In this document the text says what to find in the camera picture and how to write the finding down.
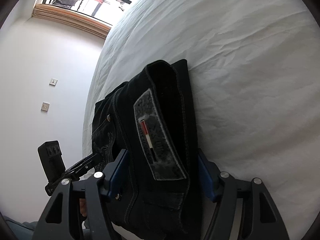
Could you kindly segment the person left hand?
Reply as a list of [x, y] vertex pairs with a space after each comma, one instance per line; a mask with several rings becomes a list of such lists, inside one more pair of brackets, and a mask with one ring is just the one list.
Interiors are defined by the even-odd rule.
[[83, 217], [87, 217], [87, 202], [85, 199], [80, 199], [80, 213]]

